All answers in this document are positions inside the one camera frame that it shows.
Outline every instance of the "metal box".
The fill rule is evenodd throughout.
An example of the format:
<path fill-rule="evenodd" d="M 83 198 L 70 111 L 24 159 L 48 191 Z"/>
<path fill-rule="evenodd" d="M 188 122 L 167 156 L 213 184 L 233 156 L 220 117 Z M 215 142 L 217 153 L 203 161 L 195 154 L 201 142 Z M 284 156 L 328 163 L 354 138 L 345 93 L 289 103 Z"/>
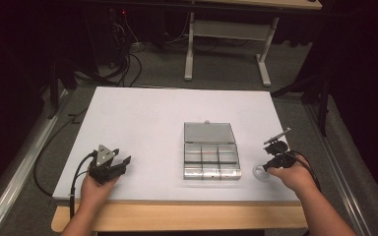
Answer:
<path fill-rule="evenodd" d="M 237 145 L 228 123 L 184 124 L 185 180 L 239 180 Z"/>

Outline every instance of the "person's right hand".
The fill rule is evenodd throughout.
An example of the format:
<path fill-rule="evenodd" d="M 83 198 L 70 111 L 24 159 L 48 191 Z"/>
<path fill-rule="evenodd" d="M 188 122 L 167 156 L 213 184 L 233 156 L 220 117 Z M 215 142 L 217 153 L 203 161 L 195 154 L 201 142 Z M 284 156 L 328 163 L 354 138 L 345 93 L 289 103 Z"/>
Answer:
<path fill-rule="evenodd" d="M 297 155 L 300 160 L 309 166 L 309 163 L 301 155 Z M 296 161 L 290 168 L 270 167 L 268 172 L 282 179 L 283 183 L 292 189 L 297 195 L 305 190 L 317 189 L 314 179 L 302 164 Z"/>

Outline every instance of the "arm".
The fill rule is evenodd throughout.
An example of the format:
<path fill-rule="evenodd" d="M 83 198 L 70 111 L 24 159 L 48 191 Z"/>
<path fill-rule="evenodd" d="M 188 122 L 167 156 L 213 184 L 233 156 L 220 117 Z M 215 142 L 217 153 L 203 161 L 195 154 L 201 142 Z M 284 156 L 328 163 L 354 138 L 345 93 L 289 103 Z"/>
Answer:
<path fill-rule="evenodd" d="M 91 235 L 97 212 L 102 208 L 118 179 L 119 177 L 100 185 L 91 176 L 85 177 L 81 190 L 81 204 L 75 216 L 64 228 L 63 236 Z"/>
<path fill-rule="evenodd" d="M 312 236 L 356 235 L 317 189 L 308 170 L 299 162 L 287 169 L 269 168 L 269 173 L 282 179 L 300 199 Z"/>

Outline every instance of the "hand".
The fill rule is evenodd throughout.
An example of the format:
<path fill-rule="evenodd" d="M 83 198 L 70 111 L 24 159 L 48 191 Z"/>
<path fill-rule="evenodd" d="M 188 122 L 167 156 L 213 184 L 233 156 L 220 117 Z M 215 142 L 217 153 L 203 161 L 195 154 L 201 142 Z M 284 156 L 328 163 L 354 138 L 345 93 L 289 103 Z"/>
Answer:
<path fill-rule="evenodd" d="M 300 160 L 309 166 L 309 163 L 301 155 L 297 155 Z M 317 186 L 303 165 L 296 161 L 290 168 L 274 168 L 270 167 L 268 172 L 282 179 L 282 182 L 297 195 L 305 190 L 317 189 Z"/>
<path fill-rule="evenodd" d="M 91 214 L 96 214 L 106 202 L 118 179 L 119 177 L 101 185 L 88 174 L 82 183 L 81 206 L 78 210 L 86 210 Z"/>

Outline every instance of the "person's left hand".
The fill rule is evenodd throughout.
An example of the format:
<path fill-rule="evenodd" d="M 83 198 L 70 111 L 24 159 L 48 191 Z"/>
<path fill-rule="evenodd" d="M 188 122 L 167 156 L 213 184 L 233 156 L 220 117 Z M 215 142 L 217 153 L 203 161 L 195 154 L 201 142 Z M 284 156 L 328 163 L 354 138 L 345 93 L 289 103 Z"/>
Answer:
<path fill-rule="evenodd" d="M 87 174 L 82 183 L 81 207 L 78 210 L 86 210 L 90 214 L 96 214 L 106 202 L 118 179 L 119 177 L 101 185 Z"/>

